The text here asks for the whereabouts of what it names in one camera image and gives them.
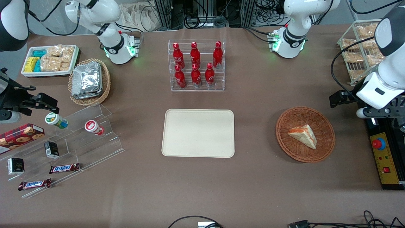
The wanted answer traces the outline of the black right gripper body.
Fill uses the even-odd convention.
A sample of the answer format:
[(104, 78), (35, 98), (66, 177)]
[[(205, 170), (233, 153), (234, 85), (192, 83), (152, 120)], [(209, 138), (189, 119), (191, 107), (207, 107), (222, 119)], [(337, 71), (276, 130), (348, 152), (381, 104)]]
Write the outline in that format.
[(6, 74), (8, 69), (1, 69), (1, 108), (20, 112), (23, 109), (32, 108), (33, 95), (29, 91), (35, 91), (34, 86), (22, 86)]

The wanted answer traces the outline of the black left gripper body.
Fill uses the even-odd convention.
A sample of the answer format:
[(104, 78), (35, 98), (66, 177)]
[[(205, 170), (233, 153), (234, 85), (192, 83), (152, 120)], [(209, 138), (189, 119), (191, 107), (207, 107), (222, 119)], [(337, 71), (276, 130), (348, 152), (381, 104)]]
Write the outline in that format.
[(362, 102), (362, 100), (356, 95), (360, 91), (360, 87), (353, 87), (351, 91), (349, 91), (347, 88), (344, 88), (345, 93), (347, 94), (346, 101), (344, 101), (344, 104), (351, 104), (354, 102)]

